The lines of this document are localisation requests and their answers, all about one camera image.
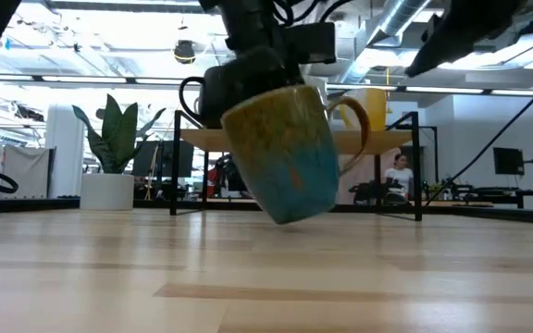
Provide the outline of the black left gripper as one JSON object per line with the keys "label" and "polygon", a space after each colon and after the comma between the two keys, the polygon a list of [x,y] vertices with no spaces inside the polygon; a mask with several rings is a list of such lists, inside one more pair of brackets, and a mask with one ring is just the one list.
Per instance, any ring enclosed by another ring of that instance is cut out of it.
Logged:
{"label": "black left gripper", "polygon": [[226,64],[228,101],[303,83],[297,58],[287,46],[256,46]]}

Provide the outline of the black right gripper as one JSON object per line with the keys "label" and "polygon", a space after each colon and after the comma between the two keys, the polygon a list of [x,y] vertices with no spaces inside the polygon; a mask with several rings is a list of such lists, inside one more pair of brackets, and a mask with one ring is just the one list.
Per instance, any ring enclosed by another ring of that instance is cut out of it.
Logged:
{"label": "black right gripper", "polygon": [[448,13],[405,70],[409,78],[456,61],[482,39],[495,39],[513,22],[527,0],[452,0]]}

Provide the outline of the yellow and white mug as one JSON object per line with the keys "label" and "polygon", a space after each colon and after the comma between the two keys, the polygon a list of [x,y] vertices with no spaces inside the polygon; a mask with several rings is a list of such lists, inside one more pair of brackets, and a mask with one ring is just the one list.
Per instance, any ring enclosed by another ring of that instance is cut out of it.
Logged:
{"label": "yellow and white mug", "polygon": [[[369,117],[372,131],[384,130],[386,126],[386,93],[380,89],[365,88],[350,90],[343,96],[352,97],[362,106]],[[354,111],[346,105],[341,105],[341,119],[347,130],[359,130],[358,117]]]}

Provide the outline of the olive teal glazed mug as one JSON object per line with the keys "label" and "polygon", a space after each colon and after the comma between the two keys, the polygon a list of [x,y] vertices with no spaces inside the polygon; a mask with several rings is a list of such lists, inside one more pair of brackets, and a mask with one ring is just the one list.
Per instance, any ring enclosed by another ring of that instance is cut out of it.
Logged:
{"label": "olive teal glazed mug", "polygon": [[[360,148],[344,165],[328,124],[339,105],[354,111]],[[326,213],[336,204],[340,178],[366,154],[371,133],[366,109],[350,96],[325,105],[315,87],[264,92],[221,117],[229,152],[254,199],[279,225]]]}

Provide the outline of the black mug green interior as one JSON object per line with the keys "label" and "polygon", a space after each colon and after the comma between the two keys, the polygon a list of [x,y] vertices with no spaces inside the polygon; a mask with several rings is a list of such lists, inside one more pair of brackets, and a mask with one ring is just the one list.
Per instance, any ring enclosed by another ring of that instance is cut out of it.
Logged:
{"label": "black mug green interior", "polygon": [[[184,99],[188,83],[200,84],[198,110],[191,110]],[[242,68],[227,64],[209,68],[203,77],[184,79],[179,86],[180,105],[196,122],[208,129],[221,129],[221,118],[233,106],[244,101],[245,84]]]}

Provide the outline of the black round ceiling fixture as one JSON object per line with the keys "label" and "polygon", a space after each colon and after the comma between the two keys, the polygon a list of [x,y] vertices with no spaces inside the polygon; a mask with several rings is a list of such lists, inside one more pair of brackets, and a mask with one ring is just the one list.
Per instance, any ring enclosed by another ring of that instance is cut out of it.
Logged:
{"label": "black round ceiling fixture", "polygon": [[190,65],[196,60],[196,54],[193,49],[193,41],[178,40],[173,56],[175,60],[183,65]]}

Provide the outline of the dark monitor screens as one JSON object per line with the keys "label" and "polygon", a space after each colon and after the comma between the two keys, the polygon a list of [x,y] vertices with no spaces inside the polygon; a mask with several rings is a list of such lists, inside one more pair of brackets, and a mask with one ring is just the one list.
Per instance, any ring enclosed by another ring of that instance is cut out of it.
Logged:
{"label": "dark monitor screens", "polygon": [[171,177],[173,161],[178,161],[178,177],[188,178],[192,175],[192,160],[194,147],[180,141],[179,154],[173,152],[173,141],[144,142],[140,152],[133,160],[131,174],[136,177],[148,177],[154,172],[154,177]]}

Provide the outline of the black computer monitor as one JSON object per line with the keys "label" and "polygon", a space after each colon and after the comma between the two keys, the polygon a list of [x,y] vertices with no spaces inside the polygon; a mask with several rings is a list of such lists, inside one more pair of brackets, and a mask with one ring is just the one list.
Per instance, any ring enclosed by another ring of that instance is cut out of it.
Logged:
{"label": "black computer monitor", "polygon": [[493,160],[497,175],[523,176],[525,163],[523,151],[514,148],[493,148]]}

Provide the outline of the person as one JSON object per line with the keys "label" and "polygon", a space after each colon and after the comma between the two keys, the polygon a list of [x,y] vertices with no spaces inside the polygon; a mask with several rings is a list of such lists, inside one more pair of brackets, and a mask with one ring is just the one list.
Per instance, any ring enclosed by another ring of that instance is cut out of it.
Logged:
{"label": "person", "polygon": [[414,173],[407,165],[405,154],[394,157],[393,166],[384,173],[384,203],[387,205],[409,205],[414,183]]}

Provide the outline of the black workstation table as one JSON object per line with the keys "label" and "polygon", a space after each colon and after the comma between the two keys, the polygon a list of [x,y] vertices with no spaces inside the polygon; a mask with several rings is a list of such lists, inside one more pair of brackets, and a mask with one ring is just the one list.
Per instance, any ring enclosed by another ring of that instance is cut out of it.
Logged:
{"label": "black workstation table", "polygon": [[521,190],[513,187],[474,187],[469,184],[452,184],[441,190],[441,184],[424,184],[423,200],[430,200],[434,194],[438,196],[434,204],[446,203],[451,206],[492,207],[495,204],[515,205],[518,209],[525,208],[525,198],[533,197],[533,190]]}

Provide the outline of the green snake plant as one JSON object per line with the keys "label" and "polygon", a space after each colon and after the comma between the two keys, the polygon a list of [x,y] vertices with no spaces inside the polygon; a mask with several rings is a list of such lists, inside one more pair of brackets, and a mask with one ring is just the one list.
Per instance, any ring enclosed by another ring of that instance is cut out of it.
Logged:
{"label": "green snake plant", "polygon": [[85,125],[91,152],[101,163],[105,174],[124,172],[128,163],[138,155],[147,141],[147,131],[165,112],[165,108],[160,109],[149,122],[137,129],[138,104],[133,103],[122,111],[116,99],[108,94],[101,133],[98,133],[81,108],[73,105],[72,110],[75,117]]}

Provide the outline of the white round plant pot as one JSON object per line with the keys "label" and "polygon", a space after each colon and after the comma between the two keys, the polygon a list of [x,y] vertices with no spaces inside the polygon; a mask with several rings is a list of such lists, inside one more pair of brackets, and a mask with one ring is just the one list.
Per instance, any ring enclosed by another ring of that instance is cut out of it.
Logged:
{"label": "white round plant pot", "polygon": [[84,174],[80,209],[125,211],[133,208],[134,177],[124,174]]}

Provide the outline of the grey partition panel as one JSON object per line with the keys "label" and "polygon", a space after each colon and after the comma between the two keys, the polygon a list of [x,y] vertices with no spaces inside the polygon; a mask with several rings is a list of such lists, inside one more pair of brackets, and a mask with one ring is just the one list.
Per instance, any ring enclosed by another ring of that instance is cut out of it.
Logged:
{"label": "grey partition panel", "polygon": [[50,185],[53,149],[7,145],[3,174],[19,185],[15,193],[1,193],[1,199],[46,199]]}

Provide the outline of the silver ceiling duct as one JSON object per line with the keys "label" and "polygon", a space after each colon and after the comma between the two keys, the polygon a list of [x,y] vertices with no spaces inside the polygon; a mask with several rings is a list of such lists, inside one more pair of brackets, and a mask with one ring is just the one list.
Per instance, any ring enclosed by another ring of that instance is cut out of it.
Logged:
{"label": "silver ceiling duct", "polygon": [[402,44],[403,33],[431,0],[386,0],[382,12],[365,20],[356,33],[354,61],[341,75],[342,83],[359,83],[375,67],[391,67],[396,59],[388,48]]}

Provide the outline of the black aluminium table frame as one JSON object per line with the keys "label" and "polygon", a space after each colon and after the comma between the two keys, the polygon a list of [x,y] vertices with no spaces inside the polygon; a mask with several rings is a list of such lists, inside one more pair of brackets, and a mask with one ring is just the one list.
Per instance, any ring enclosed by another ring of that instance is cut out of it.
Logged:
{"label": "black aluminium table frame", "polygon": [[[0,213],[32,212],[44,210],[77,209],[80,207],[78,199],[13,199],[0,200]],[[260,211],[254,202],[178,202],[177,214],[184,211],[227,210],[227,211]],[[366,206],[366,205],[336,205],[332,213],[367,213],[397,216],[415,215],[413,206]],[[498,209],[475,206],[423,206],[422,215],[453,215],[477,218],[490,218],[514,222],[533,223],[533,210]]]}

